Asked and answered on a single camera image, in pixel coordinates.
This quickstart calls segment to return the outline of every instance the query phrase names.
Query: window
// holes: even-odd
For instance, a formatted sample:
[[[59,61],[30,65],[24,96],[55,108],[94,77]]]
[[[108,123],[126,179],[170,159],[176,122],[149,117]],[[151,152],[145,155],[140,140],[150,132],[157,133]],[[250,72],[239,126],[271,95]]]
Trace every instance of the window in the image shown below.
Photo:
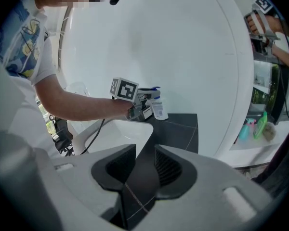
[[[46,127],[47,127],[47,131],[50,133],[50,135],[55,135],[56,134],[56,130],[54,129],[53,126],[53,122],[49,119],[49,113],[47,112],[47,110],[45,110],[44,106],[41,104],[40,100],[38,97],[35,98],[35,101],[37,102],[38,106],[39,106],[39,110],[41,111],[43,117],[44,117],[44,121],[46,123]]]
[[[279,82],[277,64],[254,61],[254,85],[250,101],[249,114],[263,113],[269,115],[274,107]]]

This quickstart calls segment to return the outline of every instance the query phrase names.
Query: black countertop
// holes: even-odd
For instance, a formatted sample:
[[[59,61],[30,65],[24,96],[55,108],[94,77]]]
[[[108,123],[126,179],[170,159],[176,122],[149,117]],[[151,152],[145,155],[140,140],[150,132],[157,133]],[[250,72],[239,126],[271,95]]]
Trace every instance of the black countertop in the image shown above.
[[[159,188],[158,174],[154,167],[156,144],[177,147],[198,153],[197,114],[168,114],[167,120],[156,120],[153,116],[145,122],[152,124],[153,133],[136,159],[124,189],[123,202],[129,230],[154,205],[154,195]]]

